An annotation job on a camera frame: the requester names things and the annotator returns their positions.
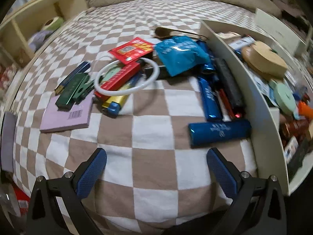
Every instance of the bed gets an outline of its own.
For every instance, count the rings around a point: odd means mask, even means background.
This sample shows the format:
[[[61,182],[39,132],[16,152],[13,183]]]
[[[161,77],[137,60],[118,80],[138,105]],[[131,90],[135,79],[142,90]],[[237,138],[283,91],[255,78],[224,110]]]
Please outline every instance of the bed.
[[[160,234],[225,208],[231,200],[210,175],[207,148],[189,145],[188,123],[204,121],[193,77],[159,80],[132,94],[116,119],[94,104],[86,129],[40,133],[39,127],[53,90],[81,61],[92,63],[94,76],[112,60],[108,50],[137,36],[149,40],[157,26],[196,32],[201,19],[210,19],[263,32],[253,18],[250,11],[222,2],[135,0],[74,19],[35,61],[16,95],[15,183],[30,196],[36,177],[61,177],[102,147],[106,168],[82,202],[103,232]],[[257,176],[248,139],[212,146],[240,171]]]

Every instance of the plastic bag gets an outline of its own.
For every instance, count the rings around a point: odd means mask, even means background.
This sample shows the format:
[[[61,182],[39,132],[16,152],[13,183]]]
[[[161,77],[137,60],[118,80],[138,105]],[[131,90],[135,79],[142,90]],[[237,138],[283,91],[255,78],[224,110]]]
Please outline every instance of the plastic bag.
[[[172,77],[198,64],[210,62],[208,54],[188,36],[173,36],[158,43],[155,50]]]

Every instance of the blue gripper pad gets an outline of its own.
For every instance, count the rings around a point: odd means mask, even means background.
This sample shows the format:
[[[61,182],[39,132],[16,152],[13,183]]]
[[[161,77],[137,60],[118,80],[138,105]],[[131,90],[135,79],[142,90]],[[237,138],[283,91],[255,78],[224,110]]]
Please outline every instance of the blue gripper pad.
[[[220,183],[226,197],[234,199],[238,193],[238,183],[228,170],[228,161],[217,150],[211,148],[207,153],[207,163],[209,169],[214,172],[216,180]]]
[[[93,158],[93,160],[91,160],[91,163],[77,182],[76,195],[79,199],[83,199],[88,196],[99,175],[104,169],[106,160],[106,152],[101,148],[98,154]]]

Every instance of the blue lighter cap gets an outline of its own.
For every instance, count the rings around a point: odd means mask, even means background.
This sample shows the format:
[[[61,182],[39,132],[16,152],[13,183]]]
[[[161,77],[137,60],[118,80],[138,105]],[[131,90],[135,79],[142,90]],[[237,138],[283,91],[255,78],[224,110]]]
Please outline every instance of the blue lighter cap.
[[[117,116],[120,110],[121,110],[121,107],[116,102],[111,102],[109,107],[107,108],[107,112],[114,116]]]

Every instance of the blue metallic tube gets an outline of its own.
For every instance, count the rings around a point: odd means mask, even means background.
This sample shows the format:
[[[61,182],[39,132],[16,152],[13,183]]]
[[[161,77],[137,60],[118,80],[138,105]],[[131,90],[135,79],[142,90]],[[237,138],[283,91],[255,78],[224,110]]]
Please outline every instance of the blue metallic tube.
[[[206,44],[206,42],[202,41],[202,40],[198,40],[197,44],[200,46],[200,48],[202,48],[204,50],[205,53],[207,53],[210,57],[209,62],[207,64],[203,64],[201,65],[201,73],[202,74],[211,74],[213,72],[215,72],[215,67],[212,63],[212,58],[214,58],[214,56],[212,55],[212,53],[209,51],[209,48]]]
[[[198,78],[200,94],[203,105],[203,112],[207,121],[222,120],[223,116],[220,112],[218,100],[212,91],[209,82],[203,77]]]
[[[247,119],[231,122],[191,123],[188,125],[191,146],[201,146],[218,141],[248,138],[251,125]]]

